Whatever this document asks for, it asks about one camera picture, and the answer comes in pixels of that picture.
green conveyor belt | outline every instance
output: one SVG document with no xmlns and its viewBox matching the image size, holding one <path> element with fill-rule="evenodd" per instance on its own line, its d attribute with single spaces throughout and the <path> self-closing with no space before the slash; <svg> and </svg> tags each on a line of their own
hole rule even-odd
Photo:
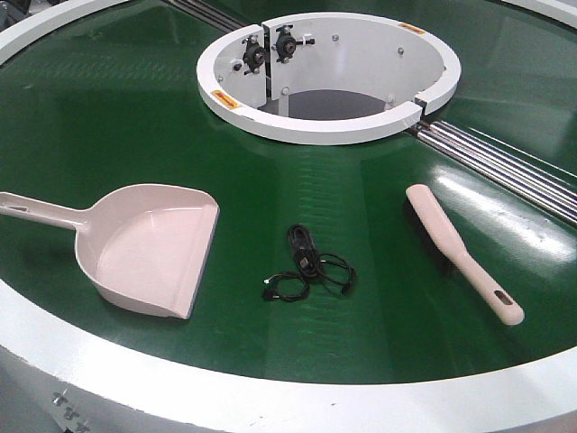
<svg viewBox="0 0 577 433">
<path fill-rule="evenodd" d="M 463 63 L 455 98 L 435 117 L 514 145 L 577 188 L 575 30 L 481 0 L 211 3 L 254 23 L 332 10 L 427 29 Z M 59 29 L 0 69 L 1 190 L 77 208 L 145 182 L 216 199 L 192 318 L 108 304 L 78 268 L 73 233 L 4 216 L 0 278 L 120 345 L 269 379 L 419 382 L 575 346 L 577 230 L 408 134 L 315 147 L 226 124 L 202 102 L 195 72 L 220 35 L 160 0 L 140 0 Z M 472 255 L 524 307 L 522 325 L 505 327 L 462 276 L 437 272 L 401 210 L 417 182 L 431 185 Z M 285 233 L 297 222 L 319 249 L 356 267 L 351 296 L 315 284 L 304 301 L 261 299 L 262 280 L 293 267 Z"/>
</svg>

metal rail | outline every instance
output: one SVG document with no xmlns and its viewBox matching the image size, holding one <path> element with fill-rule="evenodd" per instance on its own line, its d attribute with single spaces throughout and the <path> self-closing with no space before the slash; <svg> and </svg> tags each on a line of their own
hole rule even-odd
<svg viewBox="0 0 577 433">
<path fill-rule="evenodd" d="M 447 122 L 420 124 L 416 137 L 530 203 L 577 226 L 577 194 L 546 171 Z"/>
<path fill-rule="evenodd" d="M 249 25 L 200 0 L 165 1 L 223 32 L 232 32 Z"/>
</svg>

brush handle hole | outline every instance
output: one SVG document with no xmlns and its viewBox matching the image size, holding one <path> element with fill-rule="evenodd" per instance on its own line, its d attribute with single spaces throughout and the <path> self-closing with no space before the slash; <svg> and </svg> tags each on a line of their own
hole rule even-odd
<svg viewBox="0 0 577 433">
<path fill-rule="evenodd" d="M 6 206 L 9 209 L 17 210 L 19 212 L 28 212 L 28 208 L 26 206 Z"/>
<path fill-rule="evenodd" d="M 499 300 L 501 302 L 503 302 L 505 305 L 513 305 L 513 301 L 503 291 L 495 290 L 494 293 L 495 293 L 495 296 L 497 296 L 497 298 L 499 298 Z"/>
</svg>

brush handle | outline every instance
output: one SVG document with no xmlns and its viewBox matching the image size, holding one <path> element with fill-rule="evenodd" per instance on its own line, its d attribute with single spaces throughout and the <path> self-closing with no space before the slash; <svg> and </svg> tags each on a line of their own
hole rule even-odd
<svg viewBox="0 0 577 433">
<path fill-rule="evenodd" d="M 407 188 L 407 198 L 425 230 L 444 254 L 469 280 L 506 325 L 518 325 L 525 313 L 515 300 L 469 255 L 459 232 L 427 185 Z"/>
<path fill-rule="evenodd" d="M 523 309 L 468 253 L 459 255 L 453 263 L 505 325 L 523 321 Z"/>
</svg>

black cable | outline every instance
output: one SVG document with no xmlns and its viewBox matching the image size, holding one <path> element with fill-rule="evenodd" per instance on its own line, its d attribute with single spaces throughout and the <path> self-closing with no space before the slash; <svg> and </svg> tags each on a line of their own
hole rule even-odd
<svg viewBox="0 0 577 433">
<path fill-rule="evenodd" d="M 293 260 L 298 272 L 286 271 L 272 275 L 264 282 L 267 288 L 262 293 L 265 300 L 282 299 L 287 302 L 304 299 L 310 292 L 310 282 L 327 280 L 340 286 L 341 293 L 346 294 L 356 281 L 356 270 L 340 255 L 334 253 L 319 253 L 313 236 L 301 224 L 291 226 L 287 231 L 288 243 L 292 250 Z M 347 279 L 339 281 L 326 273 L 325 267 L 335 266 L 347 272 Z M 277 290 L 278 280 L 299 279 L 303 283 L 303 290 L 294 295 L 284 295 Z"/>
<path fill-rule="evenodd" d="M 300 280 L 303 288 L 299 293 L 293 295 L 284 294 L 278 290 L 279 281 L 282 280 Z M 275 273 L 267 278 L 264 283 L 267 285 L 267 288 L 262 293 L 264 300 L 282 299 L 286 302 L 294 302 L 295 300 L 306 298 L 310 292 L 310 284 L 308 284 L 308 281 L 300 273 L 293 271 Z"/>
</svg>

